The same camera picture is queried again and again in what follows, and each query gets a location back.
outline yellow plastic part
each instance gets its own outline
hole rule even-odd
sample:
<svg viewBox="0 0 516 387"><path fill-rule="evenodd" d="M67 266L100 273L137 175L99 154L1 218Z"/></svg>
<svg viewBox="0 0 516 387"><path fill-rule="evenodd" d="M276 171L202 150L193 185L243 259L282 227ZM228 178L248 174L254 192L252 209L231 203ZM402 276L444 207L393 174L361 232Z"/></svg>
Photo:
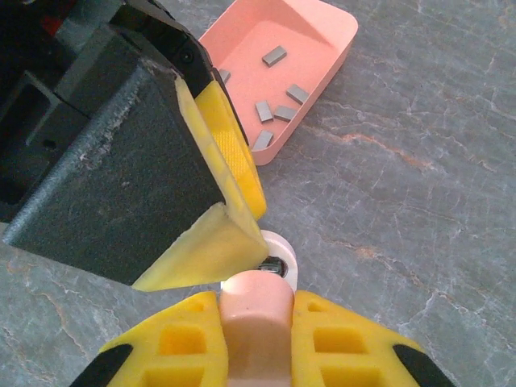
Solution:
<svg viewBox="0 0 516 387"><path fill-rule="evenodd" d="M217 81L212 81L195 98L195 102L242 190L252 215L256 220L261 218L267 209L264 191L226 94Z"/></svg>
<svg viewBox="0 0 516 387"><path fill-rule="evenodd" d="M293 387L418 387L393 350L407 339L316 294L298 290L293 308Z"/></svg>
<svg viewBox="0 0 516 387"><path fill-rule="evenodd" d="M154 314L100 352L120 344L133 350L108 387L227 385L227 348L215 292L198 293Z"/></svg>
<svg viewBox="0 0 516 387"><path fill-rule="evenodd" d="M224 281L255 268L268 254L255 217L187 84L181 77L175 82L181 115L226 205L213 205L136 280L133 287L143 291Z"/></svg>

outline rectangular hole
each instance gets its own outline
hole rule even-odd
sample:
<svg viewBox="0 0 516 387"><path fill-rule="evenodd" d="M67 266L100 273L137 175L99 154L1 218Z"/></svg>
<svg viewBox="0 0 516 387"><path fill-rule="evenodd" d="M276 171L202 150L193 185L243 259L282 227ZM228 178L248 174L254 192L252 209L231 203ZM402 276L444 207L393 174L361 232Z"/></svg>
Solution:
<svg viewBox="0 0 516 387"><path fill-rule="evenodd" d="M383 387L380 370L378 368L321 368L322 379L325 387Z"/></svg>
<svg viewBox="0 0 516 387"><path fill-rule="evenodd" d="M192 326L166 327L161 332L160 355L195 355L199 353L206 353L206 338L200 328Z"/></svg>
<svg viewBox="0 0 516 387"><path fill-rule="evenodd" d="M146 373L145 387L200 387L203 368L158 368Z"/></svg>
<svg viewBox="0 0 516 387"><path fill-rule="evenodd" d="M342 327L316 328L314 349L322 353L365 353L360 333L352 328Z"/></svg>
<svg viewBox="0 0 516 387"><path fill-rule="evenodd" d="M25 85L0 118L0 201L19 203L48 167L41 155L29 152L27 140L50 101L34 85Z"/></svg>

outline marble countertop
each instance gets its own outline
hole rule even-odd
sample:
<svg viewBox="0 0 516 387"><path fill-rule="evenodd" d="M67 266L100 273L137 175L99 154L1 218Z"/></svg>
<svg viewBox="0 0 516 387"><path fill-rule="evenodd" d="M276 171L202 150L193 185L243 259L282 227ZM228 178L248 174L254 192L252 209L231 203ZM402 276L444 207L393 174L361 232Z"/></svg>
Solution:
<svg viewBox="0 0 516 387"><path fill-rule="evenodd" d="M230 2L163 3L200 36ZM415 339L457 386L514 386L514 0L331 3L360 29L259 168L260 225L293 245L300 289ZM0 245L0 385L67 386L106 341L206 288L139 293Z"/></svg>

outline small metal piece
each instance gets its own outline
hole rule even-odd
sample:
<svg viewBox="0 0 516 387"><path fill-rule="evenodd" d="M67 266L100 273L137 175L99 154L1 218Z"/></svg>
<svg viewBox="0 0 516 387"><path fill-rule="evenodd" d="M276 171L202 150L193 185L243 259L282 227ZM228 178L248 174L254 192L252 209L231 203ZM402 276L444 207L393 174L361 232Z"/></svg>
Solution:
<svg viewBox="0 0 516 387"><path fill-rule="evenodd" d="M287 89L287 95L291 97L295 102L301 104L305 103L308 97L310 96L310 94L307 91L303 90L296 84L291 85Z"/></svg>
<svg viewBox="0 0 516 387"><path fill-rule="evenodd" d="M268 107L267 101L257 102L255 106L256 111L260 116L261 123L266 123L273 120L273 114L271 113L271 109Z"/></svg>
<svg viewBox="0 0 516 387"><path fill-rule="evenodd" d="M274 112L274 118L280 119L281 121L286 121L287 123L292 121L294 115L296 115L297 111L287 107L287 106L278 106L276 111Z"/></svg>
<svg viewBox="0 0 516 387"><path fill-rule="evenodd" d="M222 78L224 84L226 84L227 80L231 78L231 73L227 70L220 69L218 73L220 74L220 77Z"/></svg>
<svg viewBox="0 0 516 387"><path fill-rule="evenodd" d="M270 53L261 58L261 60L268 66L272 67L277 62L287 56L287 51L282 46L277 46Z"/></svg>
<svg viewBox="0 0 516 387"><path fill-rule="evenodd" d="M289 267L281 258L278 258L277 256L268 256L260 264L260 266L258 266L257 270L274 273L282 278L285 278L287 272L289 271Z"/></svg>
<svg viewBox="0 0 516 387"><path fill-rule="evenodd" d="M261 131L260 135L258 135L258 139L252 146L252 150L260 151L262 149L266 149L270 144L271 139L273 139L273 134L270 131Z"/></svg>

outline black rubber edge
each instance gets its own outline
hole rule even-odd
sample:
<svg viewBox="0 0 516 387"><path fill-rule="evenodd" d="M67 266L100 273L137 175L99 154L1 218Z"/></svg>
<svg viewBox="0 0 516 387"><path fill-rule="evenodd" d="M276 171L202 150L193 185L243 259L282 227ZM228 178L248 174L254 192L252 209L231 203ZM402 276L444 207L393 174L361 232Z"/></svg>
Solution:
<svg viewBox="0 0 516 387"><path fill-rule="evenodd" d="M393 350L420 387L455 387L428 355L403 344Z"/></svg>
<svg viewBox="0 0 516 387"><path fill-rule="evenodd" d="M131 352L130 344L120 344L99 353L70 387L107 387Z"/></svg>

